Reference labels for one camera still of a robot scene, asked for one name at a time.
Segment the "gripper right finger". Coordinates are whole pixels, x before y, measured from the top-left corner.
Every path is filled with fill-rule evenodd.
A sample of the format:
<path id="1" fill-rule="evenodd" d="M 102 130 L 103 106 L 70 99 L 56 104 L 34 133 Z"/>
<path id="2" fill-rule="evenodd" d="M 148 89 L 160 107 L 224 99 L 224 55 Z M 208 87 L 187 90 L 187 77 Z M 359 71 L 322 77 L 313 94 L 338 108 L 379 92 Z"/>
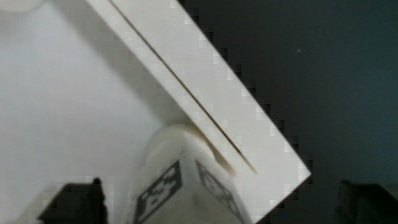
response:
<path id="1" fill-rule="evenodd" d="M 398 184 L 342 181 L 333 224 L 398 224 Z"/>

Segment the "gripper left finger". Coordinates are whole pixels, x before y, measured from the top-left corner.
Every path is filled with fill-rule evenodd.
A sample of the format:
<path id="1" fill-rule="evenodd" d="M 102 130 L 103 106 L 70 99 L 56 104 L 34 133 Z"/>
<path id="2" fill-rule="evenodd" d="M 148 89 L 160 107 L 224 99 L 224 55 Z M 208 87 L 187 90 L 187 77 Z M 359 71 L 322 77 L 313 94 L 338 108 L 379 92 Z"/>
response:
<path id="1" fill-rule="evenodd" d="M 41 224 L 109 224 L 102 179 L 68 183 L 38 217 Z"/>

